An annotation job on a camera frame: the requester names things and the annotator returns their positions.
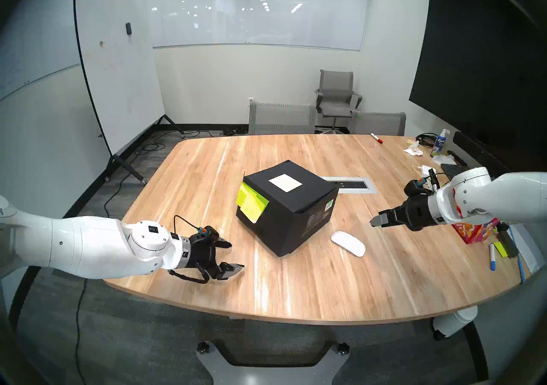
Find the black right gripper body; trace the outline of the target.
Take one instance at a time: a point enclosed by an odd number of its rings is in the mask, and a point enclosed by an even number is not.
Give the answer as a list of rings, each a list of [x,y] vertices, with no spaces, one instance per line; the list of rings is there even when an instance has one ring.
[[[404,224],[409,230],[421,231],[432,225],[428,199],[429,196],[411,196],[401,206]]]

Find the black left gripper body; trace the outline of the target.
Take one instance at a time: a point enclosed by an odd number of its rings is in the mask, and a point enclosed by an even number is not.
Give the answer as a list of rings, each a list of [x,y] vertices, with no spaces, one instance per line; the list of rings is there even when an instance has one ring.
[[[216,263],[216,242],[219,235],[192,235],[188,268],[194,268],[201,273],[206,272],[212,279],[217,279],[219,269]]]

